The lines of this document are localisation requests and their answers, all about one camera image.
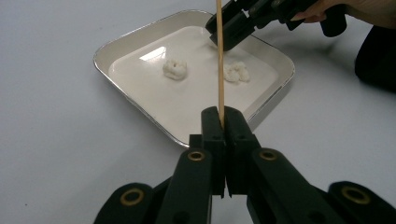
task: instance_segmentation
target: metal tray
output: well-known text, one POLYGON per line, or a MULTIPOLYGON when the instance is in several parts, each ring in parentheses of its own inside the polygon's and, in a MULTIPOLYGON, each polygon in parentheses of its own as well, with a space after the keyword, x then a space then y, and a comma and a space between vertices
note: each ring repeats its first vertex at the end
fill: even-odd
MULTIPOLYGON (((188 10, 155 21, 110 41, 96 51, 96 68, 122 94, 183 147, 201 132, 201 111, 218 104, 218 55, 205 24, 211 14, 188 10), (187 62, 182 80, 163 75, 167 59, 187 62)), ((290 81, 289 57, 249 36, 225 52, 224 62, 243 62, 248 83, 225 82, 225 104, 240 110, 250 123, 290 81)))

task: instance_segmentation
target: human hand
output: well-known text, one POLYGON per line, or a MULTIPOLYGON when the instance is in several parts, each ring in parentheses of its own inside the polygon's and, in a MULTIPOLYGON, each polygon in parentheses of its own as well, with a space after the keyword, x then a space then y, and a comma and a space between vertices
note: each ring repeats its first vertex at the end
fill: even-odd
POLYGON ((372 25, 396 29, 396 0, 318 0, 291 20, 317 22, 326 20, 325 10, 335 5, 346 5, 346 14, 372 25))

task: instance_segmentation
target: black sleeve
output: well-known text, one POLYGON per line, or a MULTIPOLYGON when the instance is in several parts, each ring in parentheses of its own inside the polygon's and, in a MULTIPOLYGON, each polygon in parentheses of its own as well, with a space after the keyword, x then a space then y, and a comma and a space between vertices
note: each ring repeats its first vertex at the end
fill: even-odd
POLYGON ((355 73, 368 84, 396 91, 396 30, 372 28, 359 50, 355 73))

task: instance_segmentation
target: finger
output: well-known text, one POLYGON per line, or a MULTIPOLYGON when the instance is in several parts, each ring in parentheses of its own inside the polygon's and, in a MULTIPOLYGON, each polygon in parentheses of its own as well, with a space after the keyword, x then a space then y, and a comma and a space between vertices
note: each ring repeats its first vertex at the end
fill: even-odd
POLYGON ((319 22, 319 21, 326 20, 326 18, 327 18, 326 13, 321 13, 319 15, 315 15, 315 16, 312 16, 312 17, 305 18, 304 22, 305 23, 319 22))
POLYGON ((325 10, 329 7, 333 7, 342 2, 342 0, 318 0, 312 6, 310 6, 306 11, 297 13, 291 21, 299 21, 306 18, 314 17, 323 14, 325 10))

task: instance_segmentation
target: black handheld tool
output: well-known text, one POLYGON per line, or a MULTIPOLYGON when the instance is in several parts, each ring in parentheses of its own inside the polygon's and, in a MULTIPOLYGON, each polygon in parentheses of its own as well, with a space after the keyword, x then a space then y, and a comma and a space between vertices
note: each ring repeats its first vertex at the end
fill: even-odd
MULTIPOLYGON (((304 22, 291 21, 317 0, 231 0, 222 8, 224 50, 230 50, 256 29, 265 27, 271 21, 286 23, 294 30, 304 22)), ((328 37, 340 35, 347 28, 345 6, 337 5, 326 10, 327 19, 320 23, 323 34, 328 37)), ((205 28, 212 34, 210 39, 217 44, 217 19, 211 17, 205 28)))
POLYGON ((202 134, 190 135, 174 175, 156 188, 117 189, 94 224, 207 224, 212 195, 247 195, 255 224, 390 224, 396 210, 369 189, 343 181, 324 192, 311 186, 279 151, 260 146, 243 115, 225 107, 202 112, 202 134))

